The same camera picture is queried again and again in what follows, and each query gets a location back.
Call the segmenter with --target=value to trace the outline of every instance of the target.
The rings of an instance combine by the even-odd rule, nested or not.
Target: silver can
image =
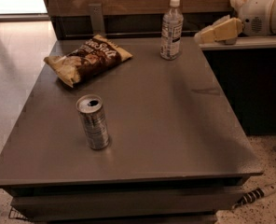
[[[90,147],[92,149],[107,147],[109,134],[102,99],[95,94],[85,95],[76,102],[76,109]]]

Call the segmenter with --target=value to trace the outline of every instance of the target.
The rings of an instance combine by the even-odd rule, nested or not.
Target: clear plastic bottle
[[[184,17],[179,6],[180,0],[170,0],[170,8],[163,17],[160,55],[166,60],[175,59],[180,51]]]

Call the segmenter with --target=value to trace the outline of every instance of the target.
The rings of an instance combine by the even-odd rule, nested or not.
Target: bottle cap
[[[170,0],[170,7],[179,7],[181,0]]]

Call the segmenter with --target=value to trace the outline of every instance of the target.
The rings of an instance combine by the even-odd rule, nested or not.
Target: shiny floor
[[[56,36],[49,21],[0,22],[0,152],[44,65]],[[276,136],[249,136],[265,169],[250,178],[245,191],[276,184]],[[9,219],[11,198],[0,189],[0,224],[22,224]],[[276,193],[232,211],[218,211],[215,224],[276,224]]]

